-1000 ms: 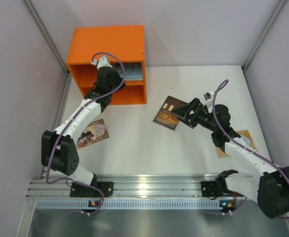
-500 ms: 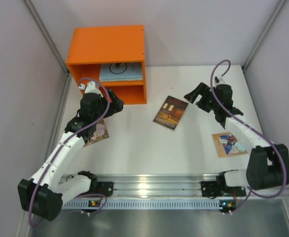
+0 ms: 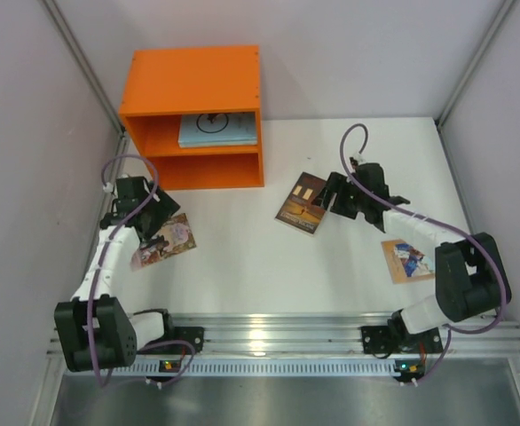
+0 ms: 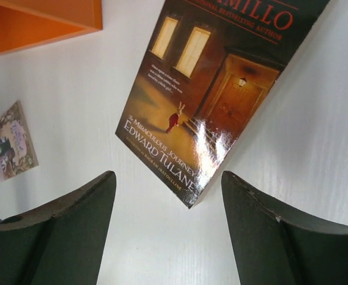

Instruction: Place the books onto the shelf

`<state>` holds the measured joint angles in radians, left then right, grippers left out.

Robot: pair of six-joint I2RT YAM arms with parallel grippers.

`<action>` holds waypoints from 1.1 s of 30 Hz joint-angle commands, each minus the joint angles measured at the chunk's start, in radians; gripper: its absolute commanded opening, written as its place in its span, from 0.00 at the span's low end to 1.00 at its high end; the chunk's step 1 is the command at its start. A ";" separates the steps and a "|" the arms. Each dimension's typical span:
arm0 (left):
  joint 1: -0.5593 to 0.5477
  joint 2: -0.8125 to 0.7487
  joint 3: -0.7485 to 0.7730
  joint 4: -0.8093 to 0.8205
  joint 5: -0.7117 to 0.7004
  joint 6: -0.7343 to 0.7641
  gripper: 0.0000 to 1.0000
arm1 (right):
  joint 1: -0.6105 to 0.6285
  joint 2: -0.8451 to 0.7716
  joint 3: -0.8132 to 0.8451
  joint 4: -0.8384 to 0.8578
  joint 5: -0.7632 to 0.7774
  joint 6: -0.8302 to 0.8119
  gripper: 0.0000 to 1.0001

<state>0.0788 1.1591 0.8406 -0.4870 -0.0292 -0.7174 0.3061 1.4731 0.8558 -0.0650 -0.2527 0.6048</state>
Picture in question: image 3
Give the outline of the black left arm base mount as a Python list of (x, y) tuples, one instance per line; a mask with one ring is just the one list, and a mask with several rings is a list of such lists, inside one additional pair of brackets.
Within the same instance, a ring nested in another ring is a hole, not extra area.
[[(204, 344), (204, 327), (189, 327), (189, 326), (175, 326), (173, 328), (173, 334), (170, 340), (185, 341), (192, 345), (196, 353), (199, 353), (203, 349)], [(167, 354), (181, 355), (190, 354), (191, 351), (184, 345), (171, 345), (165, 350)]]

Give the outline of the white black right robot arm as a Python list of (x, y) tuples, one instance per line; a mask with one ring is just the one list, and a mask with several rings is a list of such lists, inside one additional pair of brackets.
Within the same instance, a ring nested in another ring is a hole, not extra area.
[(419, 335), (490, 310), (500, 312), (511, 302), (495, 239), (407, 209), (408, 199), (390, 194), (380, 164), (359, 164), (349, 175), (331, 173), (313, 203), (342, 217), (363, 216), (433, 262), (433, 295), (394, 312), (387, 322), (395, 343), (411, 344)]

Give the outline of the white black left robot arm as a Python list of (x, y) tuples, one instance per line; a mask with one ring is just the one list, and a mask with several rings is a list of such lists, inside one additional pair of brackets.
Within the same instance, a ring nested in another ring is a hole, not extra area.
[(133, 281), (138, 248), (148, 243), (179, 209), (145, 177), (120, 177), (116, 198), (99, 222), (97, 248), (83, 281), (54, 320), (67, 368), (101, 371), (133, 364), (137, 353), (174, 335), (164, 308), (127, 313), (119, 301)]

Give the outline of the light blue cat book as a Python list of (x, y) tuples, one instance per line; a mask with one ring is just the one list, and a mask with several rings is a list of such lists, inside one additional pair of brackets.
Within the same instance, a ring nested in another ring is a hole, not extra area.
[(181, 148), (254, 146), (257, 143), (253, 113), (187, 114), (181, 118)]

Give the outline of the dark brown sunset book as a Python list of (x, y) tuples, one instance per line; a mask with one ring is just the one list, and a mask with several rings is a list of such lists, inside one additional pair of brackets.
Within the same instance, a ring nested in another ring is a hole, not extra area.
[(314, 235), (326, 211), (314, 204), (316, 197), (325, 188), (327, 181), (303, 172), (296, 180), (275, 219), (296, 230)]

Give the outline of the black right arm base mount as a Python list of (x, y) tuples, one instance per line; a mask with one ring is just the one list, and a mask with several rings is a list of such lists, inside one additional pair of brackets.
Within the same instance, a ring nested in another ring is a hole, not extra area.
[(434, 328), (417, 335), (395, 336), (388, 326), (363, 326), (360, 328), (363, 352), (383, 357), (398, 354), (440, 354), (444, 347), (439, 329)]

